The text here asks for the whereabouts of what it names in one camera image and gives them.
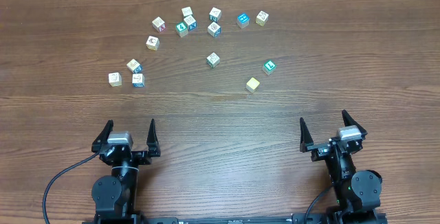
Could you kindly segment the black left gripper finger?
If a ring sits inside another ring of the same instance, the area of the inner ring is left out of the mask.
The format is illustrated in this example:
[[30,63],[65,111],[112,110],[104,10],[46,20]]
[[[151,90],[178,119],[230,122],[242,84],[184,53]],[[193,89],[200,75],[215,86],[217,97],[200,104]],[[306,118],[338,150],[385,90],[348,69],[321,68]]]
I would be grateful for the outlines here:
[[93,141],[91,145],[91,151],[93,153],[97,153],[101,149],[102,145],[107,143],[108,137],[112,130],[113,130],[113,120],[108,120],[103,130],[100,132],[100,134],[97,136],[97,138]]
[[161,149],[158,142],[156,129],[155,129],[155,120],[152,119],[149,130],[148,130],[148,136],[146,139],[146,145],[148,146],[148,156],[149,157],[160,157],[161,156]]

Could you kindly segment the yellow letter S block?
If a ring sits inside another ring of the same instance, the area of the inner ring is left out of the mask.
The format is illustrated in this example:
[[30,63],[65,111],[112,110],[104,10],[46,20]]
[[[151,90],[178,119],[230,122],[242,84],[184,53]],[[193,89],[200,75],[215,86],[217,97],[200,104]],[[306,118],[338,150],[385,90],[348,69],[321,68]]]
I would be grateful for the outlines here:
[[258,89],[259,85],[260,82],[256,78],[252,77],[246,82],[245,88],[250,93],[254,93]]

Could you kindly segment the green letter L block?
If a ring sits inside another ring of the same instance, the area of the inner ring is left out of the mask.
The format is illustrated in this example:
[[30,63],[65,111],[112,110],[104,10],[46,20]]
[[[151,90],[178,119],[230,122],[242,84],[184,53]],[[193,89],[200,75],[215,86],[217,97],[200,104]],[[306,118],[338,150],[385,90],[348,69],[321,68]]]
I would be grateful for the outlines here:
[[269,60],[263,64],[263,71],[269,76],[273,73],[276,67],[277,65],[272,60]]

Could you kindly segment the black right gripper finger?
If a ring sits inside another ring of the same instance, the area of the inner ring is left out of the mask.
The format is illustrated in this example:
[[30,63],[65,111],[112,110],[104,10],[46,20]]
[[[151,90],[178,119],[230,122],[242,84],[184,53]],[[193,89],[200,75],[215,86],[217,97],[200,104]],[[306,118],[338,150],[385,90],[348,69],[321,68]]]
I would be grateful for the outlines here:
[[305,153],[310,146],[313,146],[314,141],[303,117],[300,118],[300,132],[300,152]]
[[361,132],[362,137],[365,137],[368,132],[366,131],[365,128],[363,128],[360,124],[358,124],[347,112],[347,110],[343,109],[342,110],[342,118],[344,121],[344,125],[345,126],[357,126],[357,128],[359,129],[359,131]]

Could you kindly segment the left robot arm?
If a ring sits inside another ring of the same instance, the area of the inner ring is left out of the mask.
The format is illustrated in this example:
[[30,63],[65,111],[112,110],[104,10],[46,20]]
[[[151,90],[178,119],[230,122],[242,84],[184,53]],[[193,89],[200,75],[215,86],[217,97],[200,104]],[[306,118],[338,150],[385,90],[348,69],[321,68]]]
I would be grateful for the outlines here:
[[97,179],[91,189],[96,207],[94,223],[147,222],[145,215],[135,210],[135,200],[139,167],[150,165],[152,158],[161,156],[154,120],[148,129],[146,145],[145,150],[133,150],[130,132],[114,131],[112,120],[93,141],[91,151],[111,166],[111,174]]

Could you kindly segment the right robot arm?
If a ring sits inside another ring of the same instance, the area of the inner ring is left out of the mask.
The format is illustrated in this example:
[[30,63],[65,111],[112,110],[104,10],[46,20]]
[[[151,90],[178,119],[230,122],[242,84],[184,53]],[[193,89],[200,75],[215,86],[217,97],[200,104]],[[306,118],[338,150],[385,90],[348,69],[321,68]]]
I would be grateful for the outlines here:
[[346,110],[342,110],[344,127],[339,128],[327,143],[315,144],[303,118],[300,118],[300,152],[311,153],[312,161],[324,161],[331,185],[309,205],[303,219],[307,223],[318,200],[331,189],[337,205],[320,215],[320,223],[386,223],[386,215],[375,209],[381,205],[382,176],[374,170],[356,170],[352,155],[363,149],[368,132]]

